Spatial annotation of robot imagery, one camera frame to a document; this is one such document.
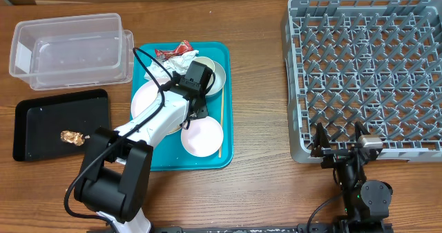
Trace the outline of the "small white plate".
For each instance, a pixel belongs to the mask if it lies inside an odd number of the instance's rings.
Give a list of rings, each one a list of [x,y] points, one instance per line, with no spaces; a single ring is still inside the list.
[[[192,120],[188,129],[181,131],[184,149],[192,156],[208,157],[222,146],[224,132],[220,123],[212,117]]]

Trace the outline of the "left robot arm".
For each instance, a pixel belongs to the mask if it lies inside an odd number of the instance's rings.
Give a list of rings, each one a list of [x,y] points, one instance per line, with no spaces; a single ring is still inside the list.
[[[160,96],[136,118],[113,131],[98,128],[65,197],[74,196],[112,232],[152,232],[142,205],[153,150],[173,129],[188,129],[192,120],[208,115],[206,93],[214,81],[210,67],[193,61],[185,75],[160,85]]]

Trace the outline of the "white napkin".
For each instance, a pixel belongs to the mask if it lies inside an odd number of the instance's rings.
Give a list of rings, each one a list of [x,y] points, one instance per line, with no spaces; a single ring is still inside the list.
[[[173,71],[180,75],[185,74],[189,68],[190,63],[198,56],[198,50],[192,50],[184,53],[183,55],[171,57],[168,60],[161,61],[159,63],[171,74]],[[152,62],[147,69],[158,78],[169,77],[168,74],[155,62]]]

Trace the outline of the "red snack wrapper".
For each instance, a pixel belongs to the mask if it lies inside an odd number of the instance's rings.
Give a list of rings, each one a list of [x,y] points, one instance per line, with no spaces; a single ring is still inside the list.
[[[160,60],[168,60],[171,57],[180,56],[184,53],[194,50],[192,45],[187,41],[183,40],[174,50],[158,50],[155,49],[156,57]]]

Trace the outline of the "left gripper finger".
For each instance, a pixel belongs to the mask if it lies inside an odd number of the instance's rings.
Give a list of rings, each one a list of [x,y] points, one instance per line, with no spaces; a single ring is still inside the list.
[[[193,112],[195,119],[202,119],[208,116],[205,96],[195,98],[193,102]]]
[[[195,117],[195,100],[191,100],[189,102],[188,112],[184,119],[184,121],[180,124],[181,129],[188,129],[190,127],[190,123],[193,117]]]

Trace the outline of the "brown food scrap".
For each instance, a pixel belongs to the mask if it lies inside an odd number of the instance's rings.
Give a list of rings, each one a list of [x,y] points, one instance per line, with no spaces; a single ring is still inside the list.
[[[85,136],[82,133],[74,131],[62,131],[60,138],[62,142],[74,144],[76,146],[82,146],[86,141]]]

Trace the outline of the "large white plate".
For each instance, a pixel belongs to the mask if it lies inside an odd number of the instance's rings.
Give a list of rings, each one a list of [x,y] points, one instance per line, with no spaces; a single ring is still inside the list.
[[[158,129],[169,130],[167,135],[175,133],[184,120],[187,101],[183,96],[172,91],[165,91],[164,96],[164,106],[145,124],[150,133]],[[144,121],[160,107],[161,102],[162,96],[155,82],[149,81],[143,84],[132,98],[132,120],[135,124]]]

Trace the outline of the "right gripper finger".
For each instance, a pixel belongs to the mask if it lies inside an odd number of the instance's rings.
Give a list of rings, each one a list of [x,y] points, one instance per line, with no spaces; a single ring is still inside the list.
[[[330,151],[331,147],[327,134],[322,123],[319,122],[316,126],[316,134],[310,156],[325,156],[326,154],[329,154]]]
[[[368,131],[368,129],[359,121],[355,122],[355,139],[356,142],[360,145],[360,146],[364,146],[366,144],[366,139],[365,136],[368,136],[370,134],[370,132]]]

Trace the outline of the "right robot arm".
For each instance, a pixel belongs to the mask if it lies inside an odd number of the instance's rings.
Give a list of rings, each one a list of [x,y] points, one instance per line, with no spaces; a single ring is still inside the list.
[[[363,166],[378,158],[383,150],[382,140],[372,135],[360,122],[355,124],[356,143],[348,149],[333,150],[325,128],[317,124],[312,157],[321,157],[320,166],[332,169],[340,193],[319,205],[309,217],[307,232],[392,232],[384,224],[389,216],[393,189],[386,182],[368,180]],[[343,199],[345,215],[337,216],[333,223],[314,226],[313,219],[319,211],[339,198]]]

